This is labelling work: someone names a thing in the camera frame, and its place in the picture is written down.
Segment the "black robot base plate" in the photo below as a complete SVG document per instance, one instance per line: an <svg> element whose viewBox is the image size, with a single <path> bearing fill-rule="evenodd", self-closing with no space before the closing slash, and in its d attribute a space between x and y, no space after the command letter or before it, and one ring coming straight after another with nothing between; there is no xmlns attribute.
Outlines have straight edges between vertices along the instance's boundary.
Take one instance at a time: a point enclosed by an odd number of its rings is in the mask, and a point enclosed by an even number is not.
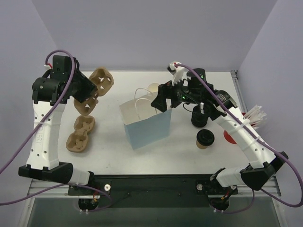
<svg viewBox="0 0 303 227"><path fill-rule="evenodd" d="M81 206L103 208L201 208L210 204L222 209L238 194L235 186L223 188L210 174L96 175L90 189L71 186L69 196L79 196Z"/></svg>

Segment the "light blue paper bag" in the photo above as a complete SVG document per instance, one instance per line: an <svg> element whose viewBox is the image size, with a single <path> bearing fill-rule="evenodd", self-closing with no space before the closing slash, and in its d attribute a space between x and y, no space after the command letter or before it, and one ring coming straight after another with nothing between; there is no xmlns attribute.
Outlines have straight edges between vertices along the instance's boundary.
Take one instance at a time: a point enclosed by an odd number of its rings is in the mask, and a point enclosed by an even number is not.
<svg viewBox="0 0 303 227"><path fill-rule="evenodd" d="M132 149L139 149L169 136L172 110L151 107L155 88L137 88L133 99L119 106L126 137Z"/></svg>

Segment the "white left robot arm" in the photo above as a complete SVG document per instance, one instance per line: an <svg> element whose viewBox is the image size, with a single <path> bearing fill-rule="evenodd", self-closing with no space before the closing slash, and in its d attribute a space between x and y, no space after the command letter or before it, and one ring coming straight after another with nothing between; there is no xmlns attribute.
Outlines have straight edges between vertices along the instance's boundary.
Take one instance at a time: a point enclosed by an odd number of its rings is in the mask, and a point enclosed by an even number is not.
<svg viewBox="0 0 303 227"><path fill-rule="evenodd" d="M58 158L62 114L70 97L84 108L98 97L97 86L82 74L74 57L50 54L53 64L32 85L35 113L29 157L19 176L62 184L79 185L85 194L96 189L94 174L75 168Z"/></svg>

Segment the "brown paper coffee cup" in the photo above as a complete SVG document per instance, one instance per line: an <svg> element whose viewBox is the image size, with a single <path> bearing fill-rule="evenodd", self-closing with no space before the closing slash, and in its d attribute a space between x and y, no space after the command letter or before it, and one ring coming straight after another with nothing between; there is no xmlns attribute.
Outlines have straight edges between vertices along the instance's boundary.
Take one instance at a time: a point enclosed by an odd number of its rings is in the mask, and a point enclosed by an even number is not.
<svg viewBox="0 0 303 227"><path fill-rule="evenodd" d="M206 149L206 148L208 148L207 145L204 145L203 143L200 143L199 140L196 140L196 146L197 146L199 149Z"/></svg>

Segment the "black plastic cup lid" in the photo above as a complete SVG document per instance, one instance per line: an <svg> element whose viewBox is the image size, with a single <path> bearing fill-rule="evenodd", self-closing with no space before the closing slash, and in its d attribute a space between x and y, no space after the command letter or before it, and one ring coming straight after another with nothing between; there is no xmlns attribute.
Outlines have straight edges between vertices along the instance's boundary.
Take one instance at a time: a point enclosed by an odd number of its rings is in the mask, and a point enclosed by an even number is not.
<svg viewBox="0 0 303 227"><path fill-rule="evenodd" d="M196 140L199 140L204 145L211 146L214 143L215 137L210 130L202 129L197 133Z"/></svg>

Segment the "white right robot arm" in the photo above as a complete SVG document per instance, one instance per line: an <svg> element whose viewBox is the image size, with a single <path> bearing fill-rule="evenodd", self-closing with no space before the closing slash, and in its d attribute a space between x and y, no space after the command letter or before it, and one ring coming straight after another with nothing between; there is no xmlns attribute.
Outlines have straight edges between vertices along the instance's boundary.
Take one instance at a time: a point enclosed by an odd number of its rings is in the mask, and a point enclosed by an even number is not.
<svg viewBox="0 0 303 227"><path fill-rule="evenodd" d="M247 167L222 168L210 181L213 192L220 193L226 187L245 184L259 191L277 173L288 159L285 152L275 153L246 119L235 100L224 90L214 89L206 80L205 70L196 68L185 73L179 62L168 66L173 80L158 86L158 94L151 106L167 111L180 104L194 104L191 123L203 128L208 120L221 126L236 142L249 161Z"/></svg>

